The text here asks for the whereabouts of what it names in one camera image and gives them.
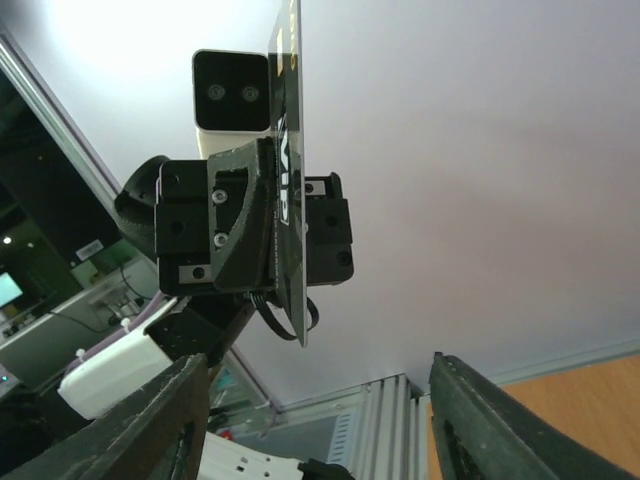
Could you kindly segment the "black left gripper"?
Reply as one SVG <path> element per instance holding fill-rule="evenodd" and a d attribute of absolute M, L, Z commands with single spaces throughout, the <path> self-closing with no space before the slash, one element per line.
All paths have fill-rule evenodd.
<path fill-rule="evenodd" d="M 269 138 L 161 167 L 155 214 L 160 286 L 171 295 L 275 291 L 275 151 Z M 348 201 L 337 174 L 304 181 L 310 286 L 354 274 Z"/>

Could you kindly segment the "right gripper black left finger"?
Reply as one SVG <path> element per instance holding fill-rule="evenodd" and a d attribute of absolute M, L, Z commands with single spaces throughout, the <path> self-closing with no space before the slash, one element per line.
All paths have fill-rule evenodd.
<path fill-rule="evenodd" d="M 209 415 L 208 367 L 183 356 L 6 479 L 195 479 Z"/>

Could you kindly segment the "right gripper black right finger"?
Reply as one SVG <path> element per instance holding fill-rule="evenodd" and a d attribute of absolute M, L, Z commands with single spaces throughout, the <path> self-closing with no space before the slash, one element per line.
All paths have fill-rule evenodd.
<path fill-rule="evenodd" d="M 634 479 L 545 422 L 454 355 L 429 374 L 432 429 L 444 479 Z"/>

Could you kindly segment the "black VIP credit card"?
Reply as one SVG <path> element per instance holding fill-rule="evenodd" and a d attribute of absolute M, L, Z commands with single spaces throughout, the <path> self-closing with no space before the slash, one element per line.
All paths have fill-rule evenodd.
<path fill-rule="evenodd" d="M 277 293 L 297 341 L 308 342 L 303 188 L 300 3 L 280 1 L 268 44 L 271 135 L 276 154 Z"/>

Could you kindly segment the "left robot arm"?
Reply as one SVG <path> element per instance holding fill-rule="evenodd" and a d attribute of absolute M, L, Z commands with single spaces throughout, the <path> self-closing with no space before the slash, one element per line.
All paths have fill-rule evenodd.
<path fill-rule="evenodd" d="M 87 420 L 181 357 L 217 365 L 254 315 L 279 338 L 305 342 L 320 317 L 308 288 L 354 273 L 340 177 L 303 176 L 282 140 L 206 160 L 153 157 L 114 210 L 122 234 L 157 264 L 159 290 L 69 364 L 58 391 Z"/>

